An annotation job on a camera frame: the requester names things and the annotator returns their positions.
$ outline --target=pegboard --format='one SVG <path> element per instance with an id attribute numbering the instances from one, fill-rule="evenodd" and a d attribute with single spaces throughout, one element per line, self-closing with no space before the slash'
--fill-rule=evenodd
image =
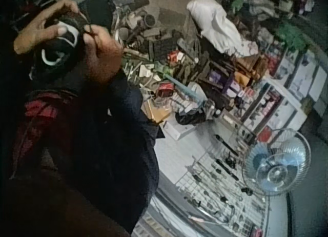
<path id="1" fill-rule="evenodd" d="M 234 236 L 249 237 L 253 229 L 265 230 L 269 201 L 255 194 L 248 196 L 241 192 L 240 188 L 246 187 L 242 181 L 242 159 L 230 152 L 230 156 L 237 160 L 234 170 L 225 162 L 228 156 L 229 149 L 220 141 L 216 141 L 199 160 L 187 166 L 188 172 L 180 178 L 176 187 L 190 204 L 200 210 L 200 215 L 203 215 L 205 210 L 221 221 L 228 218 L 228 223 L 220 224 L 223 228 Z M 238 182 L 216 163 L 217 159 L 239 178 Z M 220 200 L 223 196 L 228 199 L 229 205 L 234 206 L 231 218 L 232 208 Z"/>

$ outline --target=dark jacket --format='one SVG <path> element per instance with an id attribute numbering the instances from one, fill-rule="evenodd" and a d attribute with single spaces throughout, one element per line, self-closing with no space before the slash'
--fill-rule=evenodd
<path id="1" fill-rule="evenodd" d="M 13 172 L 38 169 L 46 148 L 67 183 L 131 233 L 159 176 L 158 127 L 140 109 L 141 92 L 120 72 L 101 91 L 70 94 L 65 84 L 65 93 L 31 94 L 28 56 L 17 57 L 12 41 L 0 50 L 2 189 Z"/>

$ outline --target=man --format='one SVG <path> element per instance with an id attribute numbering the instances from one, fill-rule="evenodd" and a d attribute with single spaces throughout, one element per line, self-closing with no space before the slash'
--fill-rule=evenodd
<path id="1" fill-rule="evenodd" d="M 121 72 L 122 49 L 106 28 L 85 26 L 86 56 L 76 67 L 87 65 L 83 87 L 27 90 L 29 54 L 67 32 L 45 22 L 67 11 L 80 12 L 71 0 L 42 11 L 0 52 L 2 228 L 9 236 L 125 236 L 158 185 L 158 127 L 141 111 L 142 95 Z"/>

